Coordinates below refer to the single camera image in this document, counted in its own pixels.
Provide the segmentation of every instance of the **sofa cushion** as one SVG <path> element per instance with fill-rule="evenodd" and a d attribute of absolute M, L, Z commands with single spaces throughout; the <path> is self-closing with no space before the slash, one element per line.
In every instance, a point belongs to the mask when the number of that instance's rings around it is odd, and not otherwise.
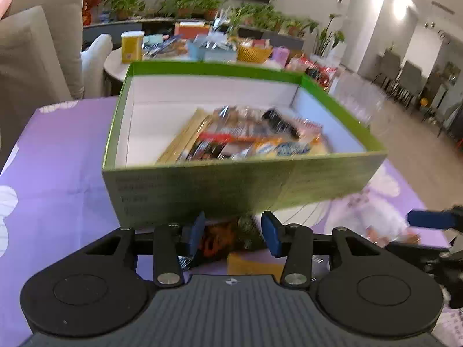
<path fill-rule="evenodd" d="M 45 12 L 61 70 L 73 98 L 84 91 L 82 76 L 82 0 L 13 0 L 6 16 L 40 5 Z"/>

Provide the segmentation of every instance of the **open box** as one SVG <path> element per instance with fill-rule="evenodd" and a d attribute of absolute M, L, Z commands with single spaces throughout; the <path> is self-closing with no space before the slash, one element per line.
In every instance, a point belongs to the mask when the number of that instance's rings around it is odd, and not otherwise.
<path fill-rule="evenodd" d="M 197 107 L 269 108 L 323 125 L 329 155 L 156 164 Z M 258 67 L 150 61 L 130 65 L 114 113 L 103 178 L 123 227 L 308 204 L 359 192 L 384 147 L 305 75 Z"/>

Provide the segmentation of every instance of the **table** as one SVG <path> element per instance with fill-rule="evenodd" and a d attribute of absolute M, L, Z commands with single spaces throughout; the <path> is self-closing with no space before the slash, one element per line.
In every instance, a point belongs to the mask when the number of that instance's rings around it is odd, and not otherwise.
<path fill-rule="evenodd" d="M 0 175 L 0 347 L 16 347 L 30 334 L 19 306 L 25 281 L 119 226 L 101 177 L 116 101 L 110 97 L 40 108 Z M 323 233 L 339 224 L 356 228 L 377 215 L 388 215 L 394 229 L 398 218 L 423 207 L 386 161 L 360 194 L 277 214 Z M 424 244 L 447 246 L 440 231 L 419 233 Z M 275 260 L 268 251 L 246 258 Z M 152 279 L 151 257 L 139 257 L 137 272 Z M 218 262 L 192 272 L 226 274 L 226 265 Z"/>
<path fill-rule="evenodd" d="M 107 75 L 114 78 L 115 80 L 123 82 L 126 79 L 127 70 L 129 69 L 130 64 L 122 64 L 121 59 L 121 48 L 115 49 L 112 51 L 105 60 L 104 69 Z M 150 59 L 146 61 L 193 61 L 187 54 L 163 59 Z M 276 61 L 266 60 L 263 64 L 252 64 L 242 61 L 237 61 L 237 63 L 242 65 L 249 65 L 255 67 L 267 67 L 271 69 L 281 69 Z"/>

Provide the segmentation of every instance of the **orange box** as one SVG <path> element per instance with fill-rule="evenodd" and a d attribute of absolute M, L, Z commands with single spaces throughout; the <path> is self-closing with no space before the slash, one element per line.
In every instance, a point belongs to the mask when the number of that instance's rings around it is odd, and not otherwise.
<path fill-rule="evenodd" d="M 211 27 L 202 23 L 175 24 L 175 35 L 182 35 L 183 39 L 194 40 L 198 34 L 208 35 Z"/>

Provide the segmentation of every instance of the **blue gripper pad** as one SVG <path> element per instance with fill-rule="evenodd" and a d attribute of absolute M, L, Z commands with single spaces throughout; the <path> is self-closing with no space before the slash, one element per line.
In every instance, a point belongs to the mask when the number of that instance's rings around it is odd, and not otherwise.
<path fill-rule="evenodd" d="M 455 227 L 455 217 L 449 211 L 412 210 L 407 214 L 412 227 L 449 229 Z"/>
<path fill-rule="evenodd" d="M 278 240 L 278 225 L 281 225 L 280 221 L 270 211 L 262 213 L 262 236 L 272 256 L 277 258 L 282 256 L 282 243 Z"/>
<path fill-rule="evenodd" d="M 190 257 L 194 257 L 196 252 L 198 251 L 199 244 L 201 242 L 202 236 L 204 235 L 204 224 L 205 224 L 205 216 L 204 212 L 202 211 L 196 220 L 193 223 L 190 231 Z"/>

